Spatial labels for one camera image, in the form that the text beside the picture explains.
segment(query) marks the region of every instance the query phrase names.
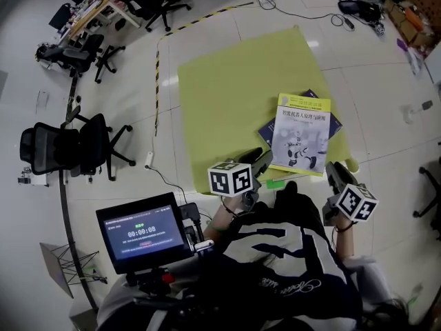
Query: desk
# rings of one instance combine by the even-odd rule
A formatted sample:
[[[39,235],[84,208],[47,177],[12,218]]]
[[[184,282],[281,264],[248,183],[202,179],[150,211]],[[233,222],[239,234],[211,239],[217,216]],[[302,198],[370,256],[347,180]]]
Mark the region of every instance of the desk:
[[[274,118],[279,93],[302,94],[308,89],[331,99],[317,61],[299,28],[247,39],[204,55],[178,68],[185,139],[197,192],[209,192],[207,169],[216,162],[256,147],[268,149],[257,130]],[[347,145],[345,124],[328,144],[328,161],[358,163]],[[266,181],[292,173],[268,169]]]
[[[110,6],[115,13],[120,14],[124,19],[129,21],[136,28],[140,28],[141,25],[136,22],[131,16],[126,13],[123,9],[117,6],[115,0],[98,0],[93,2],[89,8],[83,13],[83,16],[75,22],[68,30],[64,32],[61,36],[59,44],[62,44],[66,40],[75,38],[77,35],[81,34],[83,31],[87,32],[86,25],[89,24],[93,19],[99,18],[104,9]]]

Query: book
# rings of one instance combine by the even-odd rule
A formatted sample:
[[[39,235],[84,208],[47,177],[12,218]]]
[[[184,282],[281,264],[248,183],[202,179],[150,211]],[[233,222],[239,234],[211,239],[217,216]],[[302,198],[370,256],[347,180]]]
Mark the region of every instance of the book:
[[[311,97],[311,98],[318,98],[317,94],[312,92],[311,90],[306,91],[302,94],[304,97]],[[270,120],[268,123],[266,123],[263,127],[261,127],[258,130],[259,135],[263,138],[263,141],[265,141],[269,147],[271,147],[271,143],[273,140],[273,133],[274,133],[274,124],[276,122],[276,118]],[[329,138],[332,138],[339,129],[341,129],[343,125],[339,120],[334,116],[334,114],[331,113],[331,120],[329,123]]]
[[[271,142],[270,168],[322,176],[325,170],[331,100],[280,93]]]

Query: person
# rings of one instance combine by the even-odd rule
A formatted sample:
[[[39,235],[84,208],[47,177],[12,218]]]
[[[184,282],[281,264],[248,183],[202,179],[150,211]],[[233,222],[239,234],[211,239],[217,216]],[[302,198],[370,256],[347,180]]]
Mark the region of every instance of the person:
[[[343,214],[333,251],[317,207],[294,181],[277,191],[274,208],[258,202],[237,215],[240,200],[223,201],[204,231],[214,251],[188,269],[194,278],[183,273],[186,282],[174,286],[178,298],[193,298],[191,310],[135,305],[140,292],[121,278],[99,310],[98,331],[410,329],[405,307],[388,301],[371,273],[372,261],[351,258],[352,223]]]

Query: floor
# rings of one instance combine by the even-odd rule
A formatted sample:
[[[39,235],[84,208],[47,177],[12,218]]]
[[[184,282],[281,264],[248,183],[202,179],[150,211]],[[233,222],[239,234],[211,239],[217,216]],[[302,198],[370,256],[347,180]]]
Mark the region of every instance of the floor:
[[[221,8],[254,0],[184,1],[193,8],[170,15],[174,28]],[[336,0],[276,1],[280,9],[306,17],[338,11]],[[276,10],[264,11],[254,4],[217,14],[165,38],[158,44],[160,126],[154,143],[154,67],[156,44],[164,34],[162,22],[156,23],[149,34],[128,26],[114,36],[119,45],[127,46],[114,59],[118,72],[105,73],[100,85],[93,82],[93,72],[86,73],[78,94],[83,98],[84,116],[101,112],[115,130],[123,124],[133,125],[134,131],[124,134],[117,150],[136,159],[138,165],[129,167],[115,160],[116,182],[108,181],[103,171],[94,177],[93,184],[87,184],[83,177],[71,178],[68,184],[76,243],[84,251],[100,251],[95,264],[110,281],[109,285],[95,283],[96,295],[103,297],[116,275],[94,211],[170,191],[179,203],[183,202],[178,190],[166,186],[157,173],[143,169],[152,146],[154,166],[168,181],[182,186],[187,200],[196,202],[201,212],[213,215],[220,203],[218,197],[197,194],[192,185],[177,67],[241,40],[299,25],[338,104],[352,154],[360,163],[356,176],[380,200],[374,216],[355,227],[356,254],[373,255],[396,295],[405,301],[413,299],[413,320],[424,314],[441,284],[441,248],[429,226],[433,213],[414,219],[412,212],[422,209],[433,195],[418,168],[436,169],[441,155],[441,103],[427,71],[419,77],[411,73],[405,55],[396,46],[398,33],[389,20],[384,21],[386,34],[382,38],[370,27],[357,21],[354,24],[355,31],[348,32],[333,26],[329,17],[301,19]],[[428,100],[433,101],[432,108],[414,116],[411,125],[403,121],[403,106]],[[325,178],[298,177],[296,181],[299,190],[308,194],[319,209],[331,196]],[[273,203],[275,192],[262,188],[260,197]]]

